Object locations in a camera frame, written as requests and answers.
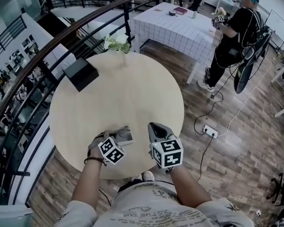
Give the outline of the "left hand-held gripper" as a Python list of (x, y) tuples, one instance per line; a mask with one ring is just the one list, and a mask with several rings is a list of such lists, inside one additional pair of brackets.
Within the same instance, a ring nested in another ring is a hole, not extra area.
[(125, 152), (117, 143), (116, 136), (119, 130), (100, 133), (88, 146), (88, 158), (98, 158), (105, 163), (117, 164), (124, 156)]

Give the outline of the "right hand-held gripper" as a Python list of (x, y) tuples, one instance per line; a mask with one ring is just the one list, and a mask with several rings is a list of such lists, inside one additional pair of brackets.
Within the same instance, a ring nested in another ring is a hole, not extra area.
[(179, 138), (176, 139), (169, 127), (150, 122), (148, 135), (151, 142), (151, 156), (160, 168), (171, 168), (182, 164), (184, 154), (182, 142)]

